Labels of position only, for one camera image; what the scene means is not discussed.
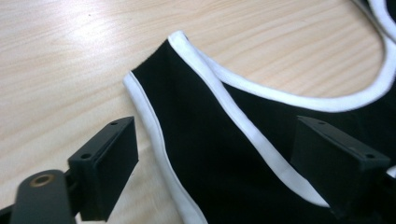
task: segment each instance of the clamp jaw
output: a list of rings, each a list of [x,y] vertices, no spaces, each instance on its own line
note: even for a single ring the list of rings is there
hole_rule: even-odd
[[[48,170],[21,182],[16,202],[0,210],[0,224],[108,220],[138,162],[134,118],[114,120],[68,159],[63,173]]]

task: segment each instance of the black plastic bracket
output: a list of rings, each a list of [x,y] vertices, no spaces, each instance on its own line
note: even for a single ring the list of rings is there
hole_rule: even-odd
[[[298,117],[291,164],[330,205],[336,217],[358,220],[369,217],[374,210],[383,215],[384,209],[396,211],[395,180],[386,174],[389,163],[387,156],[331,124]],[[379,208],[383,204],[379,200],[388,196],[392,197],[388,205]]]
[[[64,174],[48,170],[26,178],[16,202],[0,210],[0,224],[108,220],[138,162],[134,118],[110,122],[68,160]]]
[[[115,120],[68,160],[71,178],[81,185],[82,220],[108,220],[137,164],[134,119]]]

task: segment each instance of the fabric edge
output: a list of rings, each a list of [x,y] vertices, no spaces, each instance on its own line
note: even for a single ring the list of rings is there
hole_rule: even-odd
[[[166,155],[163,132],[157,116],[143,88],[131,71],[124,77],[123,84],[133,99],[146,130],[148,131],[156,161],[161,168],[166,185],[170,190],[171,196],[177,206],[177,211],[183,219],[183,222],[186,224],[207,223],[199,206],[178,180]]]

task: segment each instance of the wooden table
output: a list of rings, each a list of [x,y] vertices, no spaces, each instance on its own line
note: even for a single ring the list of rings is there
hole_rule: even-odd
[[[174,31],[235,73],[301,95],[364,89],[383,59],[347,0],[4,0],[0,11],[0,207],[25,177],[65,171],[104,125],[135,116],[140,162],[109,223],[181,222],[122,85]]]

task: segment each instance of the black tank top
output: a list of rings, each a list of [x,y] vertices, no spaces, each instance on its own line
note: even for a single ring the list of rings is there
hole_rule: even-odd
[[[181,32],[125,77],[185,223],[348,223],[289,164],[297,116],[329,122],[395,166],[396,29],[382,32],[394,22],[381,23],[378,6],[360,3],[377,21],[386,55],[376,81],[351,95],[265,88],[216,64]]]

